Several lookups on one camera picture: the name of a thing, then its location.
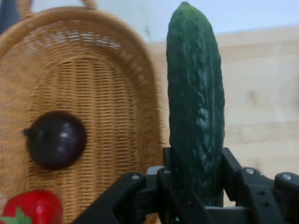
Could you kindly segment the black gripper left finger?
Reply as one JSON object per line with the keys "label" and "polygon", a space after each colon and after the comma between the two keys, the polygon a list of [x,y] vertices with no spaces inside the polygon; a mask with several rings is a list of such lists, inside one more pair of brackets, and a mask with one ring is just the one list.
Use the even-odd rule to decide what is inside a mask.
{"label": "black gripper left finger", "polygon": [[178,158],[165,147],[156,174],[126,173],[87,207],[74,224],[143,224],[157,213],[163,224],[208,224],[205,207],[178,178]]}

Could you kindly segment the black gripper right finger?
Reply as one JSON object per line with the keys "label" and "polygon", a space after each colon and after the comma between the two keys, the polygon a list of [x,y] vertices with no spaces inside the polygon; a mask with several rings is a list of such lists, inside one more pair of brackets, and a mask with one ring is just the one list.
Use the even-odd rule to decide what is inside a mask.
{"label": "black gripper right finger", "polygon": [[232,152],[222,150],[222,184],[230,201],[249,209],[256,224],[299,222],[299,176],[282,172],[274,179],[259,169],[242,167]]}

